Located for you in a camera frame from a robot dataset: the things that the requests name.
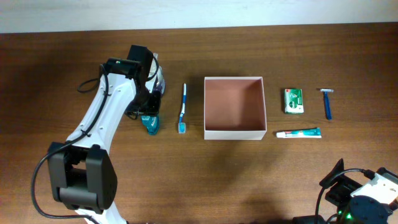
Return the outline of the blue Listerine mouthwash bottle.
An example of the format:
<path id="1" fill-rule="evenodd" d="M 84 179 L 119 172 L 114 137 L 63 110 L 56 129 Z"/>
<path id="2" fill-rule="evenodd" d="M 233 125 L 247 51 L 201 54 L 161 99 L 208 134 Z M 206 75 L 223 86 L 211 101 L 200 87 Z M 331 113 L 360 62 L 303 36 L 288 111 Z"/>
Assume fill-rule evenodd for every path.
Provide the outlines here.
<path id="1" fill-rule="evenodd" d="M 141 116 L 142 124 L 146 127 L 148 134 L 156 135 L 160 128 L 158 116 Z"/>

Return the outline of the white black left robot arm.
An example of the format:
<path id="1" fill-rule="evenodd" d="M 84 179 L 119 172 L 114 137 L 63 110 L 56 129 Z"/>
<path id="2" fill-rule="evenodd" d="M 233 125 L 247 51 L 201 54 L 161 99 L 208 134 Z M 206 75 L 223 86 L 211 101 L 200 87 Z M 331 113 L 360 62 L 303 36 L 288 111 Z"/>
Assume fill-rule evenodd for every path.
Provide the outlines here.
<path id="1" fill-rule="evenodd" d="M 165 80 L 157 53 L 132 45 L 127 58 L 99 67 L 98 91 L 64 143 L 53 142 L 47 159 L 55 201 L 87 223 L 125 223 L 114 202 L 118 178 L 109 150 L 121 118 L 139 119 L 157 134 Z"/>

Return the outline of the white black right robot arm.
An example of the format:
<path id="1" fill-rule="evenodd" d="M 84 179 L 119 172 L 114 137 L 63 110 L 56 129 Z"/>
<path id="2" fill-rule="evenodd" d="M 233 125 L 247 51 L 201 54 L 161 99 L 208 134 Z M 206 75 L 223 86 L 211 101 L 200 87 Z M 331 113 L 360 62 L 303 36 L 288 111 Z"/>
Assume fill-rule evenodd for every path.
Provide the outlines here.
<path id="1" fill-rule="evenodd" d="M 345 169 L 340 159 L 320 182 L 315 214 L 294 217 L 293 224 L 342 223 L 387 224 L 397 211 L 397 174 L 385 167 Z M 325 219 L 320 215 L 320 202 L 325 199 L 336 212 Z"/>

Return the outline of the purple foam pump bottle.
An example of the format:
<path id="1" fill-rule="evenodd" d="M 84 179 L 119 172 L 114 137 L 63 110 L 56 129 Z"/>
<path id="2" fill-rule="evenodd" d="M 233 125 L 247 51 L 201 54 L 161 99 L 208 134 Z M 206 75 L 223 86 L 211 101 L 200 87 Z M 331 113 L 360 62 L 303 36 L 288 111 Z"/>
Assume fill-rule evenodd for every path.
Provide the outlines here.
<path id="1" fill-rule="evenodd" d="M 165 79 L 162 73 L 162 67 L 158 62 L 158 54 L 153 53 L 154 59 L 152 60 L 152 64 L 150 67 L 150 72 L 148 77 L 152 79 L 146 82 L 146 88 L 149 93 L 153 91 L 159 91 L 161 95 L 165 92 Z"/>

